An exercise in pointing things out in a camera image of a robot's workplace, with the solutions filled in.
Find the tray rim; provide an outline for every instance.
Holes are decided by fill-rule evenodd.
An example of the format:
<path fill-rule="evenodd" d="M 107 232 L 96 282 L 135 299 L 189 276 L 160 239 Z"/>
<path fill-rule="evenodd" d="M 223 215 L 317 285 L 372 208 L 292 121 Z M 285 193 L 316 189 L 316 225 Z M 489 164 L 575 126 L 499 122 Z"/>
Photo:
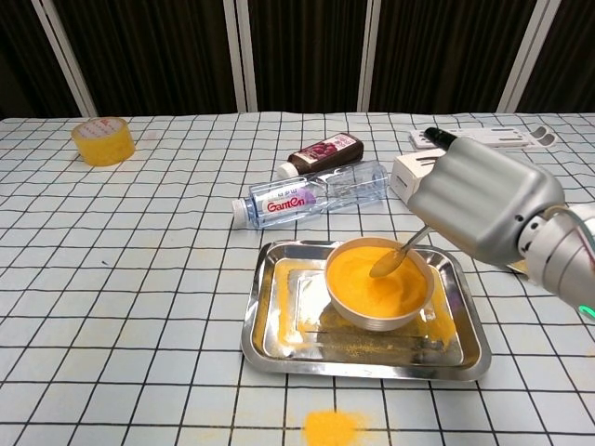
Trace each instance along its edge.
<path fill-rule="evenodd" d="M 282 360 L 261 355 L 252 344 L 252 332 L 255 326 L 256 315 L 259 305 L 259 282 L 264 269 L 264 260 L 273 248 L 280 245 L 312 245 L 323 247 L 337 247 L 343 242 L 333 241 L 298 241 L 279 240 L 262 246 L 258 253 L 257 266 L 255 268 L 252 289 L 248 297 L 245 312 L 244 324 L 242 326 L 241 346 L 246 359 L 256 368 L 268 373 L 285 374 L 320 374 L 333 376 L 370 377 L 383 379 L 402 380 L 431 380 L 431 381 L 474 381 L 482 376 L 492 361 L 492 351 L 487 342 L 482 323 L 475 308 L 469 286 L 465 279 L 463 269 L 458 260 L 450 253 L 441 248 L 431 245 L 419 245 L 417 248 L 430 251 L 445 257 L 453 266 L 456 285 L 461 291 L 461 297 L 465 309 L 469 315 L 469 321 L 477 347 L 479 359 L 471 366 L 460 368 L 457 366 L 425 366 L 425 365 L 383 365 L 383 364 L 361 364 L 358 362 L 325 362 L 325 361 L 304 361 L 304 360 Z"/>

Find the bottle cap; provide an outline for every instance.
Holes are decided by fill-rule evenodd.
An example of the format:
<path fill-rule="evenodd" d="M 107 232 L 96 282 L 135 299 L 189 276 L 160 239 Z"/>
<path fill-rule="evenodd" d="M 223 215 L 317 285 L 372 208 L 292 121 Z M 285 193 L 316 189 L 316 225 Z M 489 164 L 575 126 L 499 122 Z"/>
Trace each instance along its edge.
<path fill-rule="evenodd" d="M 277 175 L 282 179 L 298 177 L 299 172 L 291 163 L 283 163 L 277 167 Z"/>
<path fill-rule="evenodd" d="M 248 222 L 248 209 L 243 199 L 232 200 L 231 209 L 233 210 L 233 226 L 243 228 Z"/>

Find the plastic water bottle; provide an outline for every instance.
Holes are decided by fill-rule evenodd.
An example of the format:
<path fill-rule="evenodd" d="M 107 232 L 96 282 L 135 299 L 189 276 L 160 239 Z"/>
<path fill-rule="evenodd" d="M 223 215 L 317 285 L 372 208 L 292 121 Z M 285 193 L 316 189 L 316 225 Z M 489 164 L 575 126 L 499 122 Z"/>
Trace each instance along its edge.
<path fill-rule="evenodd" d="M 305 216 L 386 197 L 388 175 L 378 161 L 349 164 L 316 174 L 257 184 L 248 198 L 233 200 L 235 227 L 266 228 Z"/>

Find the metal spoon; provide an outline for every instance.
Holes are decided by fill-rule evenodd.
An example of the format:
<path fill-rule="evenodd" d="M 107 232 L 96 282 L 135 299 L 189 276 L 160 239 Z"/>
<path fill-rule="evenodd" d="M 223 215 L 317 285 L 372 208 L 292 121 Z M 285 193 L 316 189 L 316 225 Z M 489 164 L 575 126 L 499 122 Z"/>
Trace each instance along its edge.
<path fill-rule="evenodd" d="M 370 269 L 370 277 L 378 278 L 391 274 L 401 266 L 404 259 L 407 257 L 407 251 L 416 245 L 421 239 L 431 232 L 431 228 L 426 225 L 417 234 L 415 234 L 409 242 L 401 246 L 401 249 L 395 249 L 392 252 L 386 253 L 378 262 Z"/>

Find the metal tray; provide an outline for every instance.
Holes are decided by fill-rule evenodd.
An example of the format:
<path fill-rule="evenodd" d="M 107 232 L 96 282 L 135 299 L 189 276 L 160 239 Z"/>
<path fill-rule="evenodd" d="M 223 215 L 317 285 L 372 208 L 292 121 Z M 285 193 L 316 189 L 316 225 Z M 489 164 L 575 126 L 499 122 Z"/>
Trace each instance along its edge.
<path fill-rule="evenodd" d="M 477 379 L 487 344 L 458 262 L 432 246 L 416 250 L 432 267 L 436 291 L 415 321 L 369 332 L 330 304 L 324 265 L 340 242 L 281 241 L 258 256 L 242 330 L 242 350 L 267 372 L 375 378 Z"/>

